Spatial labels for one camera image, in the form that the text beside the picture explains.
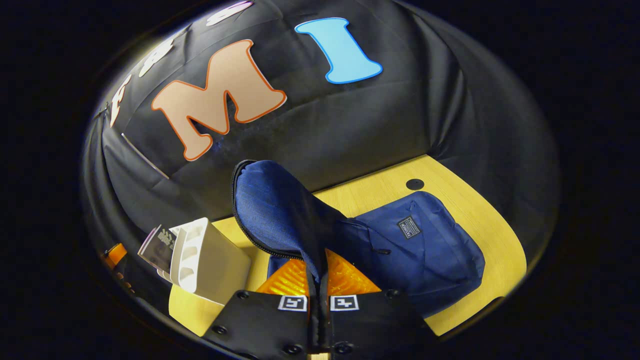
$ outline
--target blue fabric bag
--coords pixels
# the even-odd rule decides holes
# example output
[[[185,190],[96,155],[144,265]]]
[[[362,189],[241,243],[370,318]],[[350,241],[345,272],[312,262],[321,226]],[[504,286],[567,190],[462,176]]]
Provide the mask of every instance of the blue fabric bag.
[[[327,271],[327,248],[381,289],[407,293],[424,318],[453,305],[482,281],[480,248],[429,193],[414,192],[347,218],[267,160],[238,164],[232,191],[238,224],[272,255],[269,276],[289,258],[298,258],[318,281]]]

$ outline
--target orange plastic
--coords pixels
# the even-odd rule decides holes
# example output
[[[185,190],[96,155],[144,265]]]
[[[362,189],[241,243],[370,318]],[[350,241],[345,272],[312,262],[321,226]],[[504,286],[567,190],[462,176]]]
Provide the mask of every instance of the orange plastic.
[[[357,295],[381,291],[349,261],[326,250],[329,265],[328,294]],[[276,295],[309,295],[306,266],[302,260],[291,259],[280,267],[257,292]]]

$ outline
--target zipper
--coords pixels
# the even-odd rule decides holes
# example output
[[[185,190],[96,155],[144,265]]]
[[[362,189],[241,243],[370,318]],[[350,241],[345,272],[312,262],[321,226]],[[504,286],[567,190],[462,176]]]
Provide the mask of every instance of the zipper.
[[[266,245],[261,243],[259,240],[257,240],[251,234],[251,232],[240,221],[240,217],[238,216],[237,210],[236,210],[236,182],[237,182],[237,178],[240,176],[240,173],[242,172],[242,169],[244,169],[247,165],[255,163],[255,162],[256,162],[255,160],[243,160],[243,161],[240,161],[238,163],[238,165],[236,165],[236,167],[234,169],[234,172],[231,175],[231,178],[232,178],[232,180],[231,180],[231,211],[233,212],[234,218],[236,218],[236,222],[238,223],[238,226],[240,227],[240,230],[242,230],[242,232],[249,239],[249,241],[251,241],[251,243],[254,244],[258,249],[266,252],[269,255],[279,256],[281,258],[287,258],[287,259],[302,260],[302,256],[297,256],[297,255],[291,254],[290,252],[279,252],[277,250],[274,250],[274,249],[271,249],[271,248],[267,247]]]

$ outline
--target white container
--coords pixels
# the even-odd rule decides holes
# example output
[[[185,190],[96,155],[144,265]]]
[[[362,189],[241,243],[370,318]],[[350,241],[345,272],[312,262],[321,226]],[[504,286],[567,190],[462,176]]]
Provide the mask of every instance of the white container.
[[[170,229],[177,233],[171,282],[207,300],[226,304],[244,289],[251,259],[209,219],[201,218]]]

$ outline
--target backpack label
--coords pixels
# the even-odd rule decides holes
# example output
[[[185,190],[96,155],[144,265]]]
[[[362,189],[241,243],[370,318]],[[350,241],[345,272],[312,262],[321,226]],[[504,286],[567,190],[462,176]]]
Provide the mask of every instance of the backpack label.
[[[420,229],[418,225],[415,224],[412,217],[407,217],[402,219],[398,223],[398,227],[402,230],[405,238],[411,238],[420,233]]]

